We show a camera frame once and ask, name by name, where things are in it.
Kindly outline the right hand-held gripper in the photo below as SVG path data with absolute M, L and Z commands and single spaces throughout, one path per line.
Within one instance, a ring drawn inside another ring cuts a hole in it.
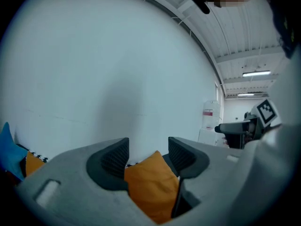
M 280 125 L 273 125 L 278 119 L 274 104 L 270 99 L 265 99 L 254 105 L 251 111 L 245 112 L 243 119 L 221 123 L 214 131 L 224 134 L 224 143 L 229 148 L 243 149 L 247 143 L 261 139 L 265 133 Z

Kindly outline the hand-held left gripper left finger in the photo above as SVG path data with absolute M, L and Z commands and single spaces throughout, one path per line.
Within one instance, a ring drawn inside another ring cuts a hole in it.
M 61 153 L 17 187 L 22 201 L 48 226 L 151 226 L 124 180 L 129 139 Z

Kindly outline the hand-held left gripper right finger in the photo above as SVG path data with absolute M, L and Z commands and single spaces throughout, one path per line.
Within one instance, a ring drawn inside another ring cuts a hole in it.
M 203 203 L 234 169 L 241 154 L 241 149 L 169 137 L 168 165 L 179 178 L 171 216 L 176 218 Z

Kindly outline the orange pillow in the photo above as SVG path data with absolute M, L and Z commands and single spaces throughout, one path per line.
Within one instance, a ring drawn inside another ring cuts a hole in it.
M 172 219 L 179 179 L 172 172 L 159 151 L 136 165 L 125 169 L 129 196 L 155 223 Z
M 45 164 L 43 160 L 41 160 L 38 156 L 34 155 L 30 151 L 27 152 L 26 162 L 25 162 L 25 173 L 26 176 L 31 175 L 40 167 Z

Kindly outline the blue pillow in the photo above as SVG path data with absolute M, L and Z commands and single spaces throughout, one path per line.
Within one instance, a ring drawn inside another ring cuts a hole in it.
M 0 133 L 0 167 L 24 180 L 20 162 L 27 156 L 27 150 L 17 146 L 11 136 L 9 123 L 6 122 Z

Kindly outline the clear container with red label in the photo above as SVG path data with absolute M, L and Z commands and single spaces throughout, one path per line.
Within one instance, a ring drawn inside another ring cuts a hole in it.
M 217 100 L 206 101 L 203 108 L 202 129 L 213 130 L 219 124 L 221 105 Z

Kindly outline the person's black printed shirt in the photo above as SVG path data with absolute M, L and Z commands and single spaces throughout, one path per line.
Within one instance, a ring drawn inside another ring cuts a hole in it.
M 273 21 L 285 56 L 290 59 L 301 46 L 301 0 L 270 0 Z

